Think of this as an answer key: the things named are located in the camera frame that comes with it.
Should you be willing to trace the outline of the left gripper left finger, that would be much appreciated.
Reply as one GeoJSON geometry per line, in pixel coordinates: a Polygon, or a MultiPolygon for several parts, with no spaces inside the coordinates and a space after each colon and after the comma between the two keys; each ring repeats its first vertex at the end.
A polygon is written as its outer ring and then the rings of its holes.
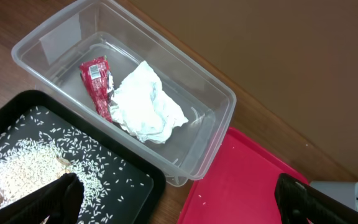
{"type": "Polygon", "coordinates": [[[0,209],[0,224],[76,224],[85,187],[74,173],[0,209]]]}

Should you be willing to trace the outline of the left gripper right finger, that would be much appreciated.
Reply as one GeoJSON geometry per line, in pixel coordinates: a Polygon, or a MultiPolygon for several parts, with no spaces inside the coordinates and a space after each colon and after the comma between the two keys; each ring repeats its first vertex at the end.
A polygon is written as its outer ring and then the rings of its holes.
{"type": "Polygon", "coordinates": [[[282,224],[358,224],[358,212],[281,173],[275,186],[282,224]]]}

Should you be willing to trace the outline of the rice and food scraps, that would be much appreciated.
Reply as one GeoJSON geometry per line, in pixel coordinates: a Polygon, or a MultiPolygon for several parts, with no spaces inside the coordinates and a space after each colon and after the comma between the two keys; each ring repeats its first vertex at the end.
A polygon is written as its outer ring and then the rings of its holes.
{"type": "Polygon", "coordinates": [[[73,172],[85,187],[78,223],[133,223],[150,176],[43,106],[0,134],[0,209],[73,172]]]}

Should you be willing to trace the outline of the grey dishwasher rack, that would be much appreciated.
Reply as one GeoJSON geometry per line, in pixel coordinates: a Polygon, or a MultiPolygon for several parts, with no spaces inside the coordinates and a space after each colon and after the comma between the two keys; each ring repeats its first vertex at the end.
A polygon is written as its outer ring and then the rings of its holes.
{"type": "Polygon", "coordinates": [[[358,182],[312,181],[310,185],[358,212],[358,182]]]}

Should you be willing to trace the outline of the black food waste tray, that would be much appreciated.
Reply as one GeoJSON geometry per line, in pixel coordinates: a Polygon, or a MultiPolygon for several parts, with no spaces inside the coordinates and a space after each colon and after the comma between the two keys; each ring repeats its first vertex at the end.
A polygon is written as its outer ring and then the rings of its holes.
{"type": "Polygon", "coordinates": [[[0,213],[70,173],[77,223],[147,223],[165,190],[158,168],[41,91],[0,108],[0,213]]]}

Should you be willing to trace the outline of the clear plastic waste bin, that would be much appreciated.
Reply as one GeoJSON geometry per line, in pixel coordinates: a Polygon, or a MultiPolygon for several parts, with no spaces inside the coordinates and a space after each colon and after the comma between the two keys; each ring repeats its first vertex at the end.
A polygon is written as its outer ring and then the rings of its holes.
{"type": "Polygon", "coordinates": [[[236,105],[228,86],[115,1],[75,1],[20,40],[12,57],[37,79],[38,90],[157,166],[176,187],[206,175],[236,105]],[[79,70],[100,56],[108,59],[115,85],[147,62],[188,122],[166,143],[154,144],[102,119],[79,70]]]}

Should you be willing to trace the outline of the red serving tray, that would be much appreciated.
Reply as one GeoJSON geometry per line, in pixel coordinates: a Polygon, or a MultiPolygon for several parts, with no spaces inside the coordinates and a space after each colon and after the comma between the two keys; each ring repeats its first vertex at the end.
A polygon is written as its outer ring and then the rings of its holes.
{"type": "Polygon", "coordinates": [[[298,171],[229,128],[207,174],[193,182],[178,223],[280,223],[274,191],[281,173],[307,183],[298,171]]]}

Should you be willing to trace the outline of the crumpled white napkin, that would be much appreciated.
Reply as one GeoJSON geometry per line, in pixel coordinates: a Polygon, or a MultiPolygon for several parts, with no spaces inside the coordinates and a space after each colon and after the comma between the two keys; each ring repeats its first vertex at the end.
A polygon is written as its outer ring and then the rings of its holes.
{"type": "Polygon", "coordinates": [[[141,62],[114,90],[111,119],[140,142],[164,144],[175,127],[188,122],[181,107],[162,88],[162,81],[141,62]]]}

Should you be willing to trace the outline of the red sauce packet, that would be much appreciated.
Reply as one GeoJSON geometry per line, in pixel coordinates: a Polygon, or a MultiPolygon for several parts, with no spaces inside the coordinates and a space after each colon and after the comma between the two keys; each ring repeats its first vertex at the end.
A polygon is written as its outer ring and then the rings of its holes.
{"type": "Polygon", "coordinates": [[[112,123],[109,112],[110,98],[108,93],[110,66],[107,56],[84,62],[79,66],[79,69],[80,77],[94,103],[97,114],[112,123]]]}

